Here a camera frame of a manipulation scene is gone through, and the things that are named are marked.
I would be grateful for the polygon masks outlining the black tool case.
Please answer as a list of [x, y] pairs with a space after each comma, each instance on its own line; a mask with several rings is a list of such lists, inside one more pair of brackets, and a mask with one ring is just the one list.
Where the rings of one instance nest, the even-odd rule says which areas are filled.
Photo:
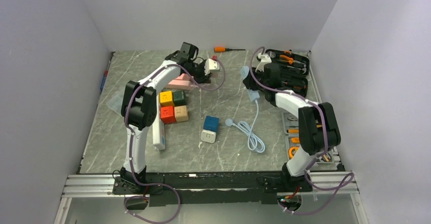
[[[306, 97], [308, 86], [307, 76], [310, 73], [310, 59], [307, 52], [295, 52], [293, 50], [266, 49], [265, 53], [271, 57], [272, 62], [281, 69], [282, 85], [295, 93]], [[280, 61], [279, 56], [286, 55], [294, 59], [294, 64]]]

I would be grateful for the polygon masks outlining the pink power strip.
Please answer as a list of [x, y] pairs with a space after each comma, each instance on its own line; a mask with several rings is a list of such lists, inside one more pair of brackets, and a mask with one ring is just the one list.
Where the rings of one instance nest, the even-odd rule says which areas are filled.
[[180, 89], [180, 90], [192, 90], [197, 87], [193, 81], [192, 77], [187, 74], [181, 74], [174, 80], [171, 80], [165, 88], [168, 89]]

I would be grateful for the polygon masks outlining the white cube socket small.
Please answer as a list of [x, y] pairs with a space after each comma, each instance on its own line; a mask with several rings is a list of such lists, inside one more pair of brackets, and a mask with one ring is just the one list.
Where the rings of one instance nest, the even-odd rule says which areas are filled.
[[214, 143], [217, 139], [217, 133], [209, 130], [202, 130], [200, 140], [206, 143]]

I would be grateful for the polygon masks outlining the blue cube socket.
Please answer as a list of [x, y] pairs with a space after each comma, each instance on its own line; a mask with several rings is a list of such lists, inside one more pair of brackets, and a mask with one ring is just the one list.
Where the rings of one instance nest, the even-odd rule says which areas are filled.
[[219, 127], [219, 118], [213, 116], [206, 116], [203, 129], [217, 133]]

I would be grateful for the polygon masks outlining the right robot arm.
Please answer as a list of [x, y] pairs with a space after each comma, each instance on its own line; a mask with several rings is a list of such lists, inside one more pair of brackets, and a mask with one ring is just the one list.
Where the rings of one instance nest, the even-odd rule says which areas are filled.
[[329, 102], [310, 101], [290, 89], [265, 86], [257, 80], [256, 73], [250, 66], [242, 67], [240, 75], [247, 89], [262, 89], [268, 92], [269, 102], [298, 119], [300, 146], [286, 163], [288, 172], [280, 177], [281, 187], [292, 191], [299, 186], [299, 176], [303, 175], [318, 157], [341, 143], [333, 105]]

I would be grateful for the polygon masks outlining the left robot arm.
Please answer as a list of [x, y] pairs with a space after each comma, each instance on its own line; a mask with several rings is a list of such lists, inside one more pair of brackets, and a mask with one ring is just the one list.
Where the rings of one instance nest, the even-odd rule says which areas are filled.
[[159, 111], [159, 93], [181, 74], [187, 74], [197, 84], [210, 82], [210, 73], [206, 72], [205, 63], [195, 63], [198, 54], [197, 46], [184, 42], [179, 50], [166, 56], [161, 65], [147, 77], [137, 82], [129, 81], [125, 86], [121, 114], [128, 142], [120, 176], [132, 193], [138, 194], [146, 187], [146, 139]]

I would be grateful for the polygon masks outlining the white long power strip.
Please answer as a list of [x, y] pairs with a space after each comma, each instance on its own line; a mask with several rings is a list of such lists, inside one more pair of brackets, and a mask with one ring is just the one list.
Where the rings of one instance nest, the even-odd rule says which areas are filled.
[[158, 151], [166, 148], [165, 142], [165, 125], [160, 117], [160, 104], [157, 103], [156, 118], [152, 124], [152, 145]]

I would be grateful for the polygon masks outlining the grey tool case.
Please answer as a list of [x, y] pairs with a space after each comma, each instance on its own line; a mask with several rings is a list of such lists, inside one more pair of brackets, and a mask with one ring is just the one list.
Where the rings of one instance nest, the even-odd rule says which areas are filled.
[[[298, 124], [298, 119], [288, 112], [282, 113], [282, 120], [283, 120], [283, 126], [286, 134], [285, 139], [286, 139], [286, 149], [287, 149], [287, 155], [288, 155], [288, 149], [290, 147], [300, 146], [299, 124]], [[326, 153], [324, 156], [322, 156], [320, 159], [318, 159], [317, 162], [315, 163], [315, 166], [329, 165], [330, 163], [334, 163], [335, 159], [336, 157], [334, 156], [334, 151], [331, 150], [328, 153]]]

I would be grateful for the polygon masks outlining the clear plastic parts box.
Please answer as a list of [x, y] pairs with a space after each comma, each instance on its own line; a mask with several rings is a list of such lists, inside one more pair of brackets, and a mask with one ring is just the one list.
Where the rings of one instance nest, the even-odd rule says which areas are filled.
[[115, 112], [118, 115], [121, 115], [121, 107], [122, 107], [122, 101], [124, 98], [124, 91], [117, 91], [107, 102], [107, 107]]

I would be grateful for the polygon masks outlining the light blue power strip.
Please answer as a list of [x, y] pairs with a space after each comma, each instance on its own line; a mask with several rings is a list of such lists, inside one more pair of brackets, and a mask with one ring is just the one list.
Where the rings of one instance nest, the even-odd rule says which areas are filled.
[[249, 95], [249, 99], [250, 99], [250, 101], [252, 101], [252, 102], [255, 102], [255, 101], [257, 101], [258, 99], [259, 99], [259, 93], [258, 93], [258, 91], [257, 90], [251, 90], [251, 89], [249, 89], [247, 86], [246, 86], [246, 81], [247, 81], [247, 78], [249, 77], [249, 75], [250, 75], [250, 69], [249, 69], [249, 67], [247, 67], [247, 66], [243, 66], [241, 69], [240, 69], [240, 75], [241, 75], [241, 79], [242, 79], [242, 81], [243, 81], [243, 84], [245, 85], [245, 87], [246, 87], [246, 89], [247, 89], [247, 93], [248, 93], [248, 95]]

